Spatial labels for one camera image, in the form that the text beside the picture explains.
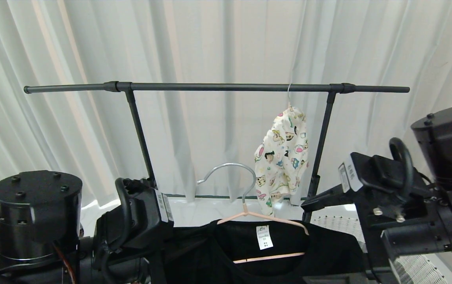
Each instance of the pink clothes hanger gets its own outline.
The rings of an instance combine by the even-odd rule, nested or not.
[[[202,180],[198,180],[198,181],[197,181],[197,184],[201,184],[201,183],[205,182],[205,181],[210,177],[210,175],[211,175],[214,171],[216,171],[216,170],[218,170],[218,169],[220,169],[220,168],[222,168],[222,167],[227,167],[227,166],[238,166],[238,167],[243,167],[243,168],[245,168],[245,169],[248,169],[249,172],[251,172],[251,174],[252,174],[252,176],[253,176],[253,181],[252,181],[252,184],[250,185],[249,189],[246,190],[246,191],[244,192],[244,195],[242,196],[242,204],[243,204],[243,206],[244,206],[244,211],[241,212],[241,213],[238,213],[238,214],[236,214],[236,215],[234,215],[234,216],[231,216],[231,217],[229,217],[229,218],[224,218],[224,219],[222,219],[222,220],[219,220],[219,221],[217,222],[218,225],[219,225],[219,224],[222,224],[222,223],[225,223],[225,222],[227,222],[227,221],[231,221],[231,220],[236,219],[236,218],[238,218],[238,217],[250,215],[250,216],[256,216],[256,217],[258,217],[258,218],[262,218],[262,219],[266,219],[266,220],[271,220],[271,221],[276,221],[276,222],[280,222],[280,223],[286,223],[286,224],[291,224],[291,225],[294,225],[294,226],[301,227],[301,228],[303,228],[303,230],[305,230],[305,234],[309,235],[309,234],[308,234],[307,228],[306,228],[303,224],[301,224],[301,223],[294,222],[294,221],[290,221],[290,220],[285,220],[285,219],[280,219],[280,218],[276,218],[276,217],[271,217],[271,216],[267,216],[267,215],[264,215],[264,214],[259,214],[259,213],[256,213],[256,212],[250,212],[250,211],[249,211],[249,209],[247,208],[247,205],[245,204],[245,197],[247,196],[247,194],[249,194],[249,192],[250,192],[250,191],[254,188],[254,186],[256,185],[256,173],[254,172],[253,169],[251,169],[251,168],[250,168],[249,166],[247,166],[247,165],[240,164],[240,163],[224,163],[224,164],[218,165],[217,167],[211,169],[211,170],[206,174],[206,176],[205,176]]]

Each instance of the screw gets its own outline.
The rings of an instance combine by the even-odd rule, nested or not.
[[[15,196],[19,198],[24,198],[26,196],[26,192],[16,192]]]
[[[402,222],[404,222],[404,221],[406,221],[406,219],[404,219],[404,217],[403,217],[402,215],[398,215],[398,216],[396,217],[396,222],[397,222],[397,223],[402,223]]]
[[[383,214],[382,210],[380,208],[375,208],[373,209],[373,214],[375,214],[376,216],[380,216]]]

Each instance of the vertical rack pole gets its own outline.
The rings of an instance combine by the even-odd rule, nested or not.
[[[143,129],[141,128],[140,116],[138,115],[138,108],[136,107],[133,90],[129,88],[128,90],[124,90],[124,92],[126,93],[128,104],[130,105],[134,128],[136,130],[136,136],[138,136],[138,141],[140,143],[141,153],[143,155],[143,160],[145,161],[145,167],[147,167],[147,172],[149,173],[149,178],[147,180],[152,183],[152,187],[157,189],[156,177],[154,176],[154,169],[152,169],[149,150],[147,149],[147,142],[145,142],[145,136],[143,135]]]
[[[317,189],[319,188],[320,176],[319,176],[319,166],[320,160],[322,158],[322,151],[324,150],[324,142],[326,140],[327,129],[329,127],[329,121],[331,119],[331,111],[333,110],[334,100],[336,99],[336,92],[327,93],[327,104],[326,110],[324,112],[324,120],[322,121],[321,134],[319,136],[319,144],[317,145],[317,152],[315,155],[314,168],[312,170],[312,179],[310,181],[310,186],[308,188],[307,198],[316,196]],[[303,213],[303,221],[310,222],[312,217],[311,212]]]

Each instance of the curtain fold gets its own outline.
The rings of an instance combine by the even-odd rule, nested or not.
[[[320,191],[352,151],[390,156],[410,124],[452,106],[452,1],[0,1],[0,179],[47,169],[79,176],[84,205],[116,198],[117,177],[147,176],[123,93],[27,95],[23,86],[133,82],[410,86],[408,94],[338,95]],[[135,92],[159,189],[241,196],[240,168],[287,107],[285,92]],[[290,93],[307,114],[315,159],[325,93]],[[291,197],[306,196],[311,167]]]

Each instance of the black shirt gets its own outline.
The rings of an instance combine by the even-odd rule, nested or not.
[[[304,284],[303,276],[364,271],[354,236],[303,223],[217,221],[174,228],[164,266],[168,284]],[[257,226],[269,225],[273,247],[260,250]],[[246,258],[305,252],[303,256],[235,264]]]

